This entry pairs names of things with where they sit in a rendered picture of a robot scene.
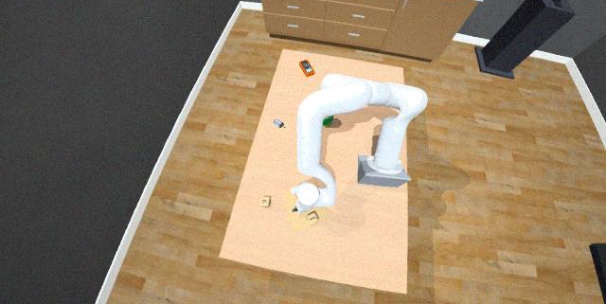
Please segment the green soda can with yellow stripe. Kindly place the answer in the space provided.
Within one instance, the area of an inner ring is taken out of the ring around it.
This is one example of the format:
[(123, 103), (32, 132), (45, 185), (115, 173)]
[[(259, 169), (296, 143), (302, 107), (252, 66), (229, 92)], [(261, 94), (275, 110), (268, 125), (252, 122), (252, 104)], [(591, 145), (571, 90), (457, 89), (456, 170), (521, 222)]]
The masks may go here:
[(333, 121), (333, 117), (334, 117), (334, 116), (329, 116), (329, 117), (326, 117), (326, 118), (324, 119), (324, 121), (323, 121), (323, 126), (324, 126), (324, 127), (329, 127), (329, 126), (331, 125), (332, 121)]

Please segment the pale yellow square mat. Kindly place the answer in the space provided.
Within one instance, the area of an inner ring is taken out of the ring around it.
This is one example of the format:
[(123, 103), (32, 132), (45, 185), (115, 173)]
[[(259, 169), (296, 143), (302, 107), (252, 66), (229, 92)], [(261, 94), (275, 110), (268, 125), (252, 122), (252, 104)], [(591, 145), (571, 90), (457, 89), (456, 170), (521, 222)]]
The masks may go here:
[[(293, 195), (291, 192), (288, 192), (281, 196), (282, 196), (284, 205), (286, 207), (294, 233), (297, 231), (300, 231), (302, 229), (305, 229), (307, 227), (310, 227), (312, 225), (319, 224), (321, 222), (324, 222), (325, 220), (330, 219), (330, 214), (329, 214), (326, 206), (314, 207), (313, 209), (307, 210), (303, 213), (298, 213), (298, 211), (292, 212), (292, 209), (295, 208), (295, 203), (297, 201), (296, 195)], [(310, 225), (307, 220), (307, 216), (309, 216), (313, 213), (315, 213), (315, 215), (318, 219), (318, 222)]]

